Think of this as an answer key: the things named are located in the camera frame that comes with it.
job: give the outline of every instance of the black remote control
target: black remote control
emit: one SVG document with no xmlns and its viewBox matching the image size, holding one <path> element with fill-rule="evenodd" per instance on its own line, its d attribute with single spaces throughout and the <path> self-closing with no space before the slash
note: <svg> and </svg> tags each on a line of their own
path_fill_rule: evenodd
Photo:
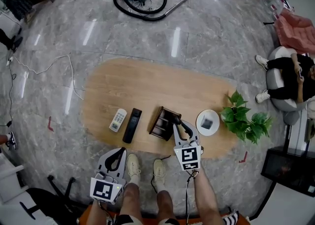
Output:
<svg viewBox="0 0 315 225">
<path fill-rule="evenodd" d="M 134 135 L 134 132 L 136 131 L 140 116 L 142 111 L 136 108 L 132 109 L 131 116 L 129 118 L 127 128 L 124 133 L 123 142 L 130 144 Z"/>
</svg>

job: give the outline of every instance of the person's hand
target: person's hand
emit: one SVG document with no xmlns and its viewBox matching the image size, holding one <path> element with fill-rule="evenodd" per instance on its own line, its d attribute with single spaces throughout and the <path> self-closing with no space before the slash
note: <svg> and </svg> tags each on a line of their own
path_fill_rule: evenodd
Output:
<svg viewBox="0 0 315 225">
<path fill-rule="evenodd" d="M 296 75 L 299 75 L 299 71 L 302 72 L 302 68 L 299 64 L 300 64 L 299 62 L 294 64 L 294 71 L 295 71 Z"/>
<path fill-rule="evenodd" d="M 303 76 L 301 76 L 301 78 L 300 78 L 300 76 L 299 76 L 299 75 L 297 75 L 297 83 L 298 83 L 299 85 L 302 85 L 302 84 L 303 84 L 303 82 L 304 82 L 304 77 L 303 77 Z"/>
</svg>

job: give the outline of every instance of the marble floor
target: marble floor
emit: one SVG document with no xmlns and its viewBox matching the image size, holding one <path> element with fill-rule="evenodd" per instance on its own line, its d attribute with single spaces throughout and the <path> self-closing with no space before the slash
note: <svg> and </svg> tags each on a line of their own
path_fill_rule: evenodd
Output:
<svg viewBox="0 0 315 225">
<path fill-rule="evenodd" d="M 168 0 L 166 9 L 177 1 Z M 56 56 L 70 54 L 75 88 L 81 96 L 95 66 L 112 58 L 133 57 L 224 77 L 249 101 L 251 114 L 268 112 L 274 119 L 270 138 L 262 138 L 257 145 L 239 141 L 224 157 L 202 161 L 220 208 L 231 206 L 245 216 L 255 213 L 271 184 L 260 175 L 266 151 L 284 142 L 281 112 L 270 101 L 260 105 L 254 101 L 255 94 L 266 88 L 264 70 L 254 55 L 267 56 L 278 42 L 274 29 L 262 24 L 271 20 L 262 0 L 188 0 L 155 23 L 124 15 L 112 0 L 55 0 L 42 3 L 36 10 L 34 20 L 23 25 L 24 40 L 14 56 L 40 71 Z M 9 121 L 10 106 L 11 80 L 5 56 L 3 53 L 0 59 L 2 123 Z M 30 187 L 52 190 L 46 179 L 52 174 L 65 189 L 72 176 L 77 181 L 71 197 L 88 203 L 97 161 L 112 147 L 95 140 L 85 129 L 82 101 L 73 93 L 68 60 L 56 61 L 40 75 L 28 72 L 16 61 L 11 67 L 17 77 L 11 93 L 13 124 L 9 129 L 16 133 L 19 150 L 7 153 L 25 166 L 22 176 Z M 47 128 L 50 116 L 54 132 Z M 5 132 L 8 129 L 1 127 L 1 133 Z M 246 162 L 238 163 L 246 151 Z M 142 210 L 156 213 L 150 179 L 153 161 L 159 156 L 136 154 L 143 166 Z M 173 197 L 175 214 L 183 215 L 187 175 L 180 171 L 175 157 L 165 162 L 166 187 Z M 191 185 L 191 203 L 193 195 Z"/>
</svg>

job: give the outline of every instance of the potted plant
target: potted plant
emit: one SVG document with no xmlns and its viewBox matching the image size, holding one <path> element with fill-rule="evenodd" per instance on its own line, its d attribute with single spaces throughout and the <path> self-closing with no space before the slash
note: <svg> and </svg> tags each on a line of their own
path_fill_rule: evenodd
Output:
<svg viewBox="0 0 315 225">
<path fill-rule="evenodd" d="M 232 106 L 223 108 L 221 118 L 230 132 L 235 133 L 239 139 L 243 141 L 248 139 L 254 144 L 257 144 L 263 134 L 269 137 L 271 117 L 260 112 L 253 114 L 252 120 L 249 121 L 246 113 L 250 109 L 243 106 L 247 101 L 244 101 L 242 95 L 235 91 L 231 97 L 227 97 Z"/>
</svg>

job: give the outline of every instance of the person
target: person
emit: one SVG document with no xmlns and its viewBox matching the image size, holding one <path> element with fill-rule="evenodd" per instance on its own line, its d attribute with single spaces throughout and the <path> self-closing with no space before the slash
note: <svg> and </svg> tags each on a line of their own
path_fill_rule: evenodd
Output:
<svg viewBox="0 0 315 225">
<path fill-rule="evenodd" d="M 282 57 L 269 61 L 256 55 L 255 59 L 266 71 L 272 68 L 282 69 L 284 81 L 282 88 L 268 89 L 257 94 L 257 103 L 269 98 L 293 99 L 301 103 L 315 96 L 315 65 L 310 57 L 293 53 L 291 58 Z"/>
<path fill-rule="evenodd" d="M 11 150 L 11 145 L 15 150 L 18 149 L 18 144 L 14 136 L 14 132 L 11 131 L 7 135 L 0 135 L 0 145 L 5 144 L 8 150 Z"/>
<path fill-rule="evenodd" d="M 140 173 L 139 161 L 135 154 L 130 154 L 127 159 L 130 181 L 125 187 L 123 205 L 116 220 L 116 225 L 142 225 L 143 220 L 140 212 Z M 153 164 L 154 183 L 157 187 L 158 225 L 179 225 L 173 213 L 172 198 L 167 191 L 164 182 L 166 168 L 162 160 L 155 160 Z M 216 195 L 205 174 L 203 168 L 194 172 L 195 201 L 200 218 L 204 225 L 223 225 L 219 214 Z M 87 225 L 105 225 L 106 212 L 102 208 L 106 204 L 94 201 Z"/>
<path fill-rule="evenodd" d="M 8 50 L 12 50 L 14 53 L 16 49 L 22 43 L 23 37 L 19 37 L 16 41 L 15 36 L 13 38 L 9 38 L 5 32 L 0 29 L 0 42 L 7 47 Z"/>
</svg>

